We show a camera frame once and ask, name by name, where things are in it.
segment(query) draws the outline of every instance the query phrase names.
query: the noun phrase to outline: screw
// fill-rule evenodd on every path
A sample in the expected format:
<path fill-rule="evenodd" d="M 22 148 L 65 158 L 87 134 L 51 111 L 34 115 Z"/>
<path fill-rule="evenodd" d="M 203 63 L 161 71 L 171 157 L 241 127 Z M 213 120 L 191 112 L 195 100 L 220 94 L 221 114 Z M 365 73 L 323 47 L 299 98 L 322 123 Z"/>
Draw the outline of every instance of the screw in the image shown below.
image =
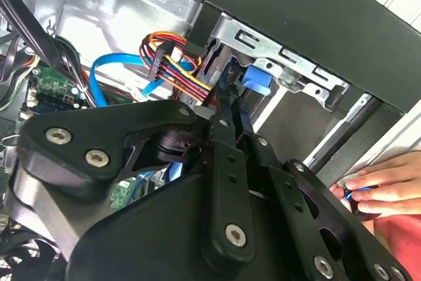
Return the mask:
<path fill-rule="evenodd" d="M 185 115 L 185 116 L 190 115 L 189 111 L 185 110 L 184 108 L 179 108 L 178 110 L 182 115 Z"/>
<path fill-rule="evenodd" d="M 268 142 L 264 139 L 264 138 L 258 138 L 259 143 L 262 144 L 263 146 L 267 146 Z"/>
<path fill-rule="evenodd" d="M 387 271 L 378 263 L 374 264 L 374 268 L 376 269 L 377 273 L 384 279 L 384 280 L 389 280 L 389 275 L 387 273 Z"/>
<path fill-rule="evenodd" d="M 294 163 L 294 166 L 298 171 L 301 171 L 301 172 L 304 171 L 304 167 L 302 166 L 302 164 Z"/>
<path fill-rule="evenodd" d="M 392 271 L 396 274 L 397 278 L 400 281 L 406 281 L 405 276 L 403 275 L 403 273 L 395 266 L 391 266 Z"/>
<path fill-rule="evenodd" d="M 289 84 L 288 84 L 285 80 L 278 79 L 278 81 L 279 81 L 279 83 L 280 83 L 281 85 L 283 85 L 283 86 L 286 86 L 286 87 L 288 87 L 288 86 L 289 86 Z"/>
<path fill-rule="evenodd" d="M 229 127 L 230 124 L 226 122 L 225 120 L 219 120 L 219 123 L 221 123 L 223 126 Z"/>
<path fill-rule="evenodd" d="M 320 272 L 320 274 L 326 279 L 330 280 L 334 277 L 334 271 L 332 267 L 330 266 L 329 262 L 322 256 L 316 256 L 314 258 L 314 265 L 316 266 L 317 271 Z"/>
<path fill-rule="evenodd" d="M 233 245 L 237 247 L 243 247 L 247 241 L 245 232 L 235 224 L 227 225 L 225 228 L 225 236 Z"/>
<path fill-rule="evenodd" d="M 70 134 L 70 132 L 64 128 L 50 128 L 48 131 L 46 131 L 45 137 L 51 143 L 57 145 L 67 144 L 72 140 L 72 134 Z"/>
<path fill-rule="evenodd" d="M 92 166 L 101 168 L 108 165 L 110 159 L 108 155 L 98 149 L 92 149 L 85 155 L 86 162 Z"/>

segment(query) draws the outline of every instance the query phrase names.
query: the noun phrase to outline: red shirt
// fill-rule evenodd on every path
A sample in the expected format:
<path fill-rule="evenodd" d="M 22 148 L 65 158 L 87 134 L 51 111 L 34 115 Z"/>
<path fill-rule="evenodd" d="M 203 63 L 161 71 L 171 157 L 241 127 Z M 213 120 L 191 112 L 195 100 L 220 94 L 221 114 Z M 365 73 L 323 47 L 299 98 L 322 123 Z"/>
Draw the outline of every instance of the red shirt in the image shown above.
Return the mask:
<path fill-rule="evenodd" d="M 378 218 L 375 227 L 412 279 L 421 281 L 421 215 Z"/>

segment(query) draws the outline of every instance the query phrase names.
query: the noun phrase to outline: fingernail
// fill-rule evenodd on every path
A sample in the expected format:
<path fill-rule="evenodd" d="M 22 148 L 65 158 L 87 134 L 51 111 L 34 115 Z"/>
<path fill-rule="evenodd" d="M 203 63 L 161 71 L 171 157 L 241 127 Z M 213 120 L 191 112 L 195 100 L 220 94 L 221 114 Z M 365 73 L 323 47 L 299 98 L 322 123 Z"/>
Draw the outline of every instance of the fingernail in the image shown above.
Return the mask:
<path fill-rule="evenodd" d="M 353 190 L 357 187 L 357 183 L 354 180 L 350 180 L 347 182 L 347 188 Z"/>
<path fill-rule="evenodd" d="M 364 213 L 371 213 L 371 211 L 372 211 L 370 206 L 367 203 L 364 203 L 364 202 L 358 203 L 358 210 L 360 210 L 361 212 L 364 212 Z"/>

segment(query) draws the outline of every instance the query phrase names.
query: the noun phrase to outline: blue plastic latch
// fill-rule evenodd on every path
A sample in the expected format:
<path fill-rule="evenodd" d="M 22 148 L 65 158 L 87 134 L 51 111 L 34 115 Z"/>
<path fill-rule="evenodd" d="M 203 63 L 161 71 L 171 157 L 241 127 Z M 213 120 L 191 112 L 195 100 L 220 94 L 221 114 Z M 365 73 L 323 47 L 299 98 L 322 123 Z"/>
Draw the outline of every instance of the blue plastic latch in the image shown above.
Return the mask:
<path fill-rule="evenodd" d="M 243 86 L 261 95 L 269 95 L 271 80 L 272 75 L 257 67 L 248 66 L 243 77 Z"/>

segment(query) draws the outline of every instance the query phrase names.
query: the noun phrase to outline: hand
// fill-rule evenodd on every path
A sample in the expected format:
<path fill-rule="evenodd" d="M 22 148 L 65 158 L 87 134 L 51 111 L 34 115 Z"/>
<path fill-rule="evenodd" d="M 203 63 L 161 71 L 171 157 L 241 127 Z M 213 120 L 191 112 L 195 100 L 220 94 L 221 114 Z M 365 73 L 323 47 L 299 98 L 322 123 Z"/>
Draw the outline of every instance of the hand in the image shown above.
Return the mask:
<path fill-rule="evenodd" d="M 345 192 L 343 189 L 337 184 L 334 184 L 329 188 L 329 190 L 341 201 L 341 203 L 348 209 L 348 211 L 351 212 L 351 205 L 349 204 L 349 201 L 344 199 Z"/>
<path fill-rule="evenodd" d="M 412 152 L 384 163 L 369 166 L 346 183 L 349 190 L 378 186 L 371 190 L 353 191 L 364 213 L 382 217 L 421 214 L 421 152 Z"/>
<path fill-rule="evenodd" d="M 329 190 L 334 194 L 334 196 L 336 196 L 341 201 L 341 203 L 348 209 L 348 211 L 351 212 L 351 205 L 349 204 L 349 201 L 344 199 L 345 192 L 343 191 L 343 189 L 337 184 L 334 184 L 332 187 L 330 187 Z M 362 222 L 362 225 L 364 225 L 365 228 L 367 228 L 371 232 L 371 234 L 374 234 L 373 220 Z"/>

